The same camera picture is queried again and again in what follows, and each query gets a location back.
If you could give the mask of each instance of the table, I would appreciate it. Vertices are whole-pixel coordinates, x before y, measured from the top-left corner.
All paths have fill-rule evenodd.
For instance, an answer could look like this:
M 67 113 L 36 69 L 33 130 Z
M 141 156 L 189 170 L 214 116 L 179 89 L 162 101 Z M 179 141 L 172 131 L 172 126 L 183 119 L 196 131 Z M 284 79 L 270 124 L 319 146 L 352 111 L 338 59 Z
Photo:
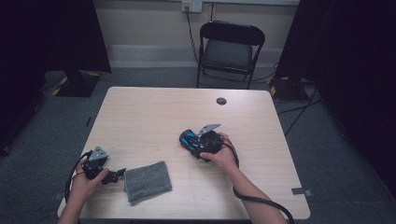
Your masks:
M 226 105 L 217 104 L 223 97 Z M 101 146 L 110 154 L 105 167 L 134 169 L 165 161 L 173 190 L 138 204 L 128 203 L 123 179 L 101 185 L 86 202 L 81 218 L 248 219 L 232 184 L 213 163 L 196 160 L 178 142 L 221 123 L 237 150 L 240 169 L 296 219 L 310 216 L 301 183 L 267 91 L 113 87 L 93 124 L 83 153 Z M 61 203 L 58 214 L 64 208 Z

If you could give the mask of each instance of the white wall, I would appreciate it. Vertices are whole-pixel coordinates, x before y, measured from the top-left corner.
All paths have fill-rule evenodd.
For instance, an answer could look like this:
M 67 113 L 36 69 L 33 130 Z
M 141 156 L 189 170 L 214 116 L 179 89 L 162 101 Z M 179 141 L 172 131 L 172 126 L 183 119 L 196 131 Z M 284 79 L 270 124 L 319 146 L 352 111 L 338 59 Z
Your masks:
M 189 26 L 181 3 L 175 1 L 94 1 L 107 45 L 189 46 Z M 191 13 L 196 42 L 209 21 L 210 3 Z M 266 34 L 265 49 L 282 49 L 297 6 L 216 3 L 214 19 L 248 23 Z

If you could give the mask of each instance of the microfiber cloth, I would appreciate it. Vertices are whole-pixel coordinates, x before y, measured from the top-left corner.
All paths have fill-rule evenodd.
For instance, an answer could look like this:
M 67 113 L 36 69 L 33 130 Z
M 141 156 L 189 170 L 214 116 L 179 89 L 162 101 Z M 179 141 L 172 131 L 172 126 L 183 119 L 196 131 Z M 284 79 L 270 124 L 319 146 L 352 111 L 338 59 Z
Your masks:
M 124 173 L 128 202 L 133 203 L 151 195 L 172 190 L 171 180 L 164 161 Z

